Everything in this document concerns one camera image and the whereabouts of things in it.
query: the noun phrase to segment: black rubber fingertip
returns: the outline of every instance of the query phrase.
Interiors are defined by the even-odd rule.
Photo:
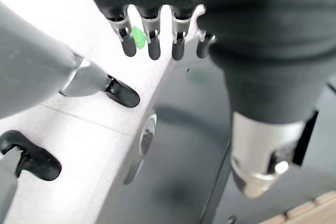
[[[172,57],[174,60],[181,60],[184,55],[184,41],[178,40],[172,47]]]
[[[23,150],[16,168],[17,176],[22,170],[27,170],[46,181],[54,180],[59,176],[62,166],[58,160],[46,149],[33,144],[21,132],[11,130],[0,136],[0,151],[3,154],[16,146]]]
[[[148,54],[152,60],[158,60],[161,55],[160,41],[157,38],[152,38],[148,44]]]
[[[124,36],[123,42],[121,43],[122,49],[124,50],[124,53],[128,57],[133,57],[136,54],[136,46],[133,37],[130,36]]]
[[[112,89],[113,93],[106,91],[105,94],[113,101],[127,108],[134,108],[140,103],[139,94],[125,83],[115,79]]]
[[[208,40],[204,42],[199,41],[196,49],[196,54],[200,59],[204,59],[209,55],[209,44]]]

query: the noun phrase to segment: white surface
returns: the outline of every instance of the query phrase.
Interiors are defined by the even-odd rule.
[[[168,22],[161,22],[161,57],[152,61],[147,47],[133,58],[124,55],[93,0],[0,1],[140,94],[140,105],[134,109],[120,106],[103,93],[82,98],[56,94],[42,105],[0,120],[0,133],[19,130],[62,163],[62,173],[53,182],[22,173],[6,224],[94,223],[171,59],[171,12],[167,6],[161,11],[162,20]],[[142,29],[133,6],[129,15],[132,25]],[[190,35],[195,32],[193,25]]]

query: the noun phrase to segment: circular hole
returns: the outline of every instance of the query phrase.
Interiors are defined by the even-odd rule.
[[[147,154],[149,146],[152,143],[153,135],[156,126],[156,114],[151,115],[144,127],[142,128],[141,138],[140,138],[140,154],[144,157]]]

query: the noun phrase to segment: green object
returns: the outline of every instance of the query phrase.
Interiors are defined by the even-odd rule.
[[[132,27],[132,34],[135,45],[137,48],[142,49],[146,43],[146,36],[142,30],[138,29],[137,27]]]

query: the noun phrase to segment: wooden slat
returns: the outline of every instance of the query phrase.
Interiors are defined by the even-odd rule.
[[[315,206],[316,204],[313,201],[306,202],[296,208],[289,210],[286,213],[287,218],[288,219],[297,218],[298,216],[303,215],[304,213],[308,211],[311,211]]]
[[[286,221],[286,217],[284,215],[277,215],[271,219],[265,220],[259,224],[282,224]]]
[[[311,211],[285,222],[285,224],[335,224],[336,199],[318,205]]]
[[[336,191],[329,191],[325,194],[322,194],[321,196],[317,197],[314,202],[317,205],[324,204],[329,200],[335,199],[336,198]]]

